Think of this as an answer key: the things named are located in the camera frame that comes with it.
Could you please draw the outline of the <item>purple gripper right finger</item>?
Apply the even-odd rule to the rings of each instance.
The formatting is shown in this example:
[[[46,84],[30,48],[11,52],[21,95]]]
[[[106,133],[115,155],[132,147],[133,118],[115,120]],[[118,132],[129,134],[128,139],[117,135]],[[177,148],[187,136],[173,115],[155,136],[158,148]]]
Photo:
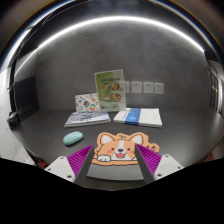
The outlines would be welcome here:
[[[139,144],[135,145],[135,156],[145,184],[152,183],[183,169],[183,166],[171,155],[160,155]]]

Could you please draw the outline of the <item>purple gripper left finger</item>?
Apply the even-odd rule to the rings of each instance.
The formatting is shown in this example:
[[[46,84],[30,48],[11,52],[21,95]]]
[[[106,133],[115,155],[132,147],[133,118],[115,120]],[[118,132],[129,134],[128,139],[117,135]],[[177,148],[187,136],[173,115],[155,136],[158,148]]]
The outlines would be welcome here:
[[[75,183],[76,185],[83,186],[93,156],[94,147],[90,145],[68,157],[59,156],[46,168],[46,171]]]

